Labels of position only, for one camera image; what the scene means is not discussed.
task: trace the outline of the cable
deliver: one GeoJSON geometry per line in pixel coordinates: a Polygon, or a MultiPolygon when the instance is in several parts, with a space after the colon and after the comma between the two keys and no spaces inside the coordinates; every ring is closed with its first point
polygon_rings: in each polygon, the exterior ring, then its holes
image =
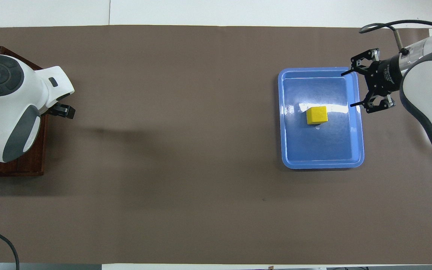
{"type": "Polygon", "coordinates": [[[13,244],[11,243],[11,241],[9,241],[8,238],[5,238],[1,234],[0,234],[0,239],[5,241],[7,245],[11,248],[12,254],[14,255],[14,260],[16,262],[16,270],[19,270],[19,258],[18,258],[18,253],[16,252],[16,248],[14,248],[13,244]]]}
{"type": "Polygon", "coordinates": [[[395,31],[394,27],[392,27],[395,24],[425,24],[427,26],[432,26],[432,22],[424,21],[424,20],[400,20],[400,21],[388,22],[386,24],[368,24],[361,27],[359,33],[364,34],[377,29],[382,29],[383,27],[388,27],[392,31],[395,31]]]}

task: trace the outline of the yellow block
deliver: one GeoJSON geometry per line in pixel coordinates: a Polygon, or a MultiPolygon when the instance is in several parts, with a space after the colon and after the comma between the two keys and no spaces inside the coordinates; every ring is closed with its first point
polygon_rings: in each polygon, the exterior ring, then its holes
{"type": "Polygon", "coordinates": [[[308,125],[318,125],[328,121],[326,106],[314,106],[306,111],[308,125]]]}

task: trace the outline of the white floor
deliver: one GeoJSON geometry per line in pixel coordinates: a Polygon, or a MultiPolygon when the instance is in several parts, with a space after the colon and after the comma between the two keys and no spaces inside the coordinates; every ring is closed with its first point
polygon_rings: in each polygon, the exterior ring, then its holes
{"type": "MultiPolygon", "coordinates": [[[[0,27],[173,24],[203,26],[361,27],[402,19],[432,21],[423,0],[0,0],[0,27]]],[[[398,27],[425,27],[399,25],[398,27]]],[[[117,269],[141,269],[114,265],[117,269]]],[[[163,265],[154,265],[161,269],[163,265]]],[[[249,265],[206,265],[241,269],[249,265]]],[[[251,265],[265,268],[268,265],[251,265]]],[[[278,268],[289,268],[280,265],[278,268]]],[[[177,269],[177,265],[164,265],[177,269]]]]}

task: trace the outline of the blue tray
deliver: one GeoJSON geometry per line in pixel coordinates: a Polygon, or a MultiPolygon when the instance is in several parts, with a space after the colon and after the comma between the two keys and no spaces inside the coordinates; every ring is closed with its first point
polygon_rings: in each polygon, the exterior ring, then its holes
{"type": "Polygon", "coordinates": [[[345,67],[288,68],[279,73],[283,163],[291,169],[355,168],[365,159],[358,77],[345,67]],[[328,122],[308,125],[306,110],[326,106],[328,122]]]}

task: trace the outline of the brown paper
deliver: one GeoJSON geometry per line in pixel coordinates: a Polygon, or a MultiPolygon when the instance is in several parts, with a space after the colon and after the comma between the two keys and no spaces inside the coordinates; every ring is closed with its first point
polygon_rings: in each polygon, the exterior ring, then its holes
{"type": "Polygon", "coordinates": [[[0,232],[23,262],[432,264],[432,147],[397,93],[363,115],[359,168],[281,161],[278,73],[389,58],[391,31],[0,28],[0,45],[76,90],[74,120],[50,119],[45,175],[0,179],[0,232]]]}

